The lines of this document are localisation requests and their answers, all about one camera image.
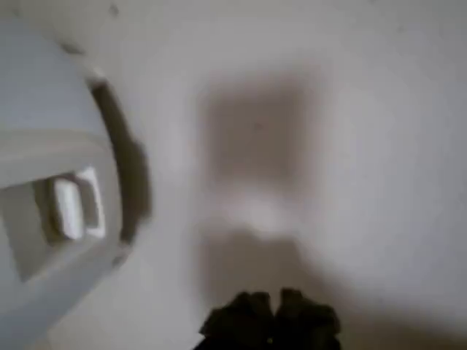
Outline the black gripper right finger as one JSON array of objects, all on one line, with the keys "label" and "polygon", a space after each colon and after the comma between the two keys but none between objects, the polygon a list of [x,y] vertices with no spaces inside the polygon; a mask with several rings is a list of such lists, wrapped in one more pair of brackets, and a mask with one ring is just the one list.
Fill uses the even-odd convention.
[{"label": "black gripper right finger", "polygon": [[276,349],[340,349],[341,323],[334,309],[284,288],[275,313]]}]

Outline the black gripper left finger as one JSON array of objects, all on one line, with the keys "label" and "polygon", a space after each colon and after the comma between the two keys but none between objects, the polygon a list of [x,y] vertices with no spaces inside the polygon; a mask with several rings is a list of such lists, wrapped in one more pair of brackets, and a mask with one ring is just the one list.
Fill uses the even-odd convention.
[{"label": "black gripper left finger", "polygon": [[240,292],[214,308],[199,330],[200,349],[278,349],[271,297],[267,292]]}]

